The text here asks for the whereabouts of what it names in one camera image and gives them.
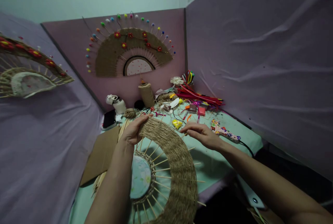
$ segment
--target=electrical cord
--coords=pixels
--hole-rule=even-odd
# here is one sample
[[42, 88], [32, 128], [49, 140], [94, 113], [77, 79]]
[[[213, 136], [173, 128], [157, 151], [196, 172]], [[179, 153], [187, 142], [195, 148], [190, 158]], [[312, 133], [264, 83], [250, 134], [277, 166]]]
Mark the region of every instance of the electrical cord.
[[240, 144], [244, 145], [244, 146], [249, 150], [249, 152], [250, 152], [251, 155], [252, 155], [252, 158], [254, 158], [254, 154], [253, 154], [252, 150], [249, 148], [249, 146], [247, 146], [247, 145], [246, 145], [245, 143], [243, 143], [241, 140], [239, 140], [239, 142], [240, 142]]

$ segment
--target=purple fabric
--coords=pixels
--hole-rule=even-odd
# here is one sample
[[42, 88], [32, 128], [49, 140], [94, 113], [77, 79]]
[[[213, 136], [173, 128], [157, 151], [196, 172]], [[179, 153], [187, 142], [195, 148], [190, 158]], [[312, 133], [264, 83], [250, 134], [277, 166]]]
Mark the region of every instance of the purple fabric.
[[333, 0], [194, 0], [186, 8], [198, 93], [333, 180]]
[[[172, 41], [172, 45], [174, 45], [173, 51], [176, 52], [174, 60], [165, 66], [159, 67], [152, 72], [142, 74], [142, 78], [147, 83], [151, 84], [153, 92], [155, 93], [158, 89], [170, 88], [172, 86], [170, 79], [175, 76], [181, 76], [185, 71], [184, 8], [141, 12], [138, 13], [138, 15], [139, 18], [144, 17], [145, 20], [149, 19], [149, 26], [152, 23], [155, 24], [154, 33], [156, 33], [158, 27], [161, 27], [158, 37], [160, 37], [162, 31], [165, 31], [164, 36], [169, 36], [168, 40]], [[99, 27], [104, 34], [107, 34], [105, 29], [101, 27], [102, 21], [105, 22], [106, 27], [111, 32], [110, 25], [105, 21], [106, 18], [110, 19], [110, 17], [111, 16], [103, 16], [85, 19], [87, 25], [93, 32], [90, 32], [82, 19], [46, 22], [43, 23], [43, 25], [49, 34], [55, 39], [61, 50], [106, 110], [111, 110], [113, 108], [105, 102], [105, 99], [109, 94], [120, 96], [124, 99], [127, 107], [134, 107], [135, 101], [141, 99], [138, 89], [138, 85], [140, 85], [141, 82], [139, 74], [126, 77], [99, 78], [96, 77], [94, 72], [87, 72], [88, 68], [86, 67], [86, 62], [91, 61], [91, 70], [94, 71], [94, 57], [96, 57], [96, 52], [88, 53], [86, 51], [86, 49], [89, 48], [89, 43], [91, 43], [89, 38], [92, 33], [95, 33], [98, 37], [104, 39], [104, 37], [97, 33], [95, 29]], [[140, 22], [139, 19], [131, 20], [128, 18], [126, 20], [128, 22], [126, 26], [130, 26], [129, 22], [134, 20], [137, 27], [138, 22]], [[112, 25], [115, 29], [117, 23], [114, 22]], [[146, 29], [147, 24], [145, 22], [140, 23], [140, 28], [143, 28], [143, 25]], [[86, 54], [91, 56], [90, 60], [85, 57]]]
[[0, 31], [53, 55], [75, 81], [0, 99], [0, 223], [67, 223], [102, 112], [40, 25], [0, 13]]

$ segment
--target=mint green tablecloth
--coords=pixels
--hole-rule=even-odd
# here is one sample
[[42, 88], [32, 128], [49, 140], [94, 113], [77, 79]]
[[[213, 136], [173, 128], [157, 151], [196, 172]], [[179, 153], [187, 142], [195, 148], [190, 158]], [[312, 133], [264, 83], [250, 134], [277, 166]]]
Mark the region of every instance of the mint green tablecloth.
[[[171, 126], [171, 122], [174, 119], [173, 115], [167, 115], [166, 117], [163, 117], [163, 122], [169, 124]], [[194, 114], [190, 120], [196, 121], [197, 119], [197, 114]], [[261, 142], [261, 137], [257, 134], [255, 134], [253, 131], [239, 123], [237, 120], [233, 119], [229, 115], [225, 113], [213, 113], [208, 112], [205, 117], [200, 117], [200, 123], [206, 124], [210, 126], [211, 120], [215, 119], [217, 121], [220, 121], [220, 126], [221, 127], [226, 127], [227, 130], [232, 132], [235, 135], [241, 136], [241, 140], [245, 142], [250, 149], [253, 151], [253, 153], [258, 152], [259, 149], [262, 148], [262, 142]], [[233, 142], [229, 141], [228, 139], [221, 137], [224, 141], [234, 145], [238, 149], [242, 150], [243, 152], [246, 152], [247, 154], [250, 155], [249, 151], [247, 150], [246, 147], [240, 144], [234, 144]], [[198, 192], [201, 193], [216, 182], [220, 181], [224, 177], [226, 177], [231, 171], [232, 167], [230, 164], [226, 161], [226, 159], [218, 152], [209, 150], [205, 148], [203, 145], [201, 145], [197, 140], [191, 138], [190, 136], [183, 137], [183, 141], [187, 145], [187, 147], [195, 149], [191, 150], [190, 153], [193, 158], [194, 163], [200, 163], [198, 165], [195, 165], [196, 167], [196, 172], [197, 172], [197, 180], [199, 181], [205, 181], [205, 183], [198, 182]], [[143, 140], [143, 144], [141, 147], [141, 151], [145, 152], [150, 140], [145, 138]], [[150, 155], [157, 145], [152, 142], [149, 146], [149, 149], [147, 150], [147, 154]], [[152, 155], [152, 158], [154, 159], [161, 153], [161, 149], [158, 148], [156, 152]], [[160, 156], [154, 163], [157, 164], [163, 160], [166, 159], [166, 156], [163, 154]], [[157, 170], [159, 169], [165, 169], [168, 168], [169, 164], [168, 162], [164, 162], [156, 167]], [[157, 172], [157, 175], [160, 176], [170, 176], [169, 171], [161, 171]], [[157, 181], [170, 187], [170, 179], [167, 178], [157, 178]], [[169, 189], [162, 187], [160, 185], [155, 185], [159, 191], [161, 191], [165, 196], [169, 195]], [[76, 197], [75, 197], [75, 202], [73, 204], [72, 210], [71, 210], [71, 215], [69, 219], [69, 224], [83, 224], [85, 221], [85, 218], [87, 217], [87, 214], [89, 212], [89, 209], [91, 207], [91, 204], [93, 202], [92, 196], [93, 192], [93, 185], [86, 186], [84, 188], [79, 188]], [[160, 194], [154, 194], [154, 196], [157, 198], [159, 203], [164, 207], [166, 204], [166, 200], [160, 195]], [[161, 213], [160, 207], [153, 201], [151, 200], [151, 204], [153, 205], [154, 211], [157, 215]], [[154, 215], [152, 210], [150, 209], [148, 203], [145, 205], [147, 210], [147, 214], [150, 220], [154, 219]], [[140, 219], [141, 223], [146, 222], [146, 216], [144, 214], [144, 211], [139, 211], [140, 212]]]

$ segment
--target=hand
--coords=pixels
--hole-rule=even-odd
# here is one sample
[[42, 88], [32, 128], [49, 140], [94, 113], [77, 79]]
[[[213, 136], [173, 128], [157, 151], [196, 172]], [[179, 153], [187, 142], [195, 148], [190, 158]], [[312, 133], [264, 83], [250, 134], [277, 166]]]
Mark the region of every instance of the hand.
[[218, 151], [224, 143], [224, 141], [205, 124], [188, 122], [185, 127], [181, 129], [180, 133], [187, 133], [189, 136], [201, 142], [206, 148], [216, 151]]
[[143, 115], [135, 119], [133, 122], [131, 122], [126, 127], [126, 129], [124, 129], [124, 132], [122, 133], [120, 140], [125, 141], [133, 146], [136, 145], [141, 140], [141, 137], [138, 136], [140, 125], [143, 124], [148, 119], [148, 117], [152, 116], [153, 114]]

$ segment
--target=right hand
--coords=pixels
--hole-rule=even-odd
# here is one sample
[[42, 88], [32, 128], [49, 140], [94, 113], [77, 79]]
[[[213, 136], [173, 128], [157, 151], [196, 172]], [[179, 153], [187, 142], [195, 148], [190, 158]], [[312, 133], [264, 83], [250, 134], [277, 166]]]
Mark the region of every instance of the right hand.
[[180, 133], [187, 133], [189, 136], [201, 142], [203, 146], [212, 150], [219, 150], [224, 143], [224, 141], [205, 124], [188, 122], [185, 127], [181, 129]]

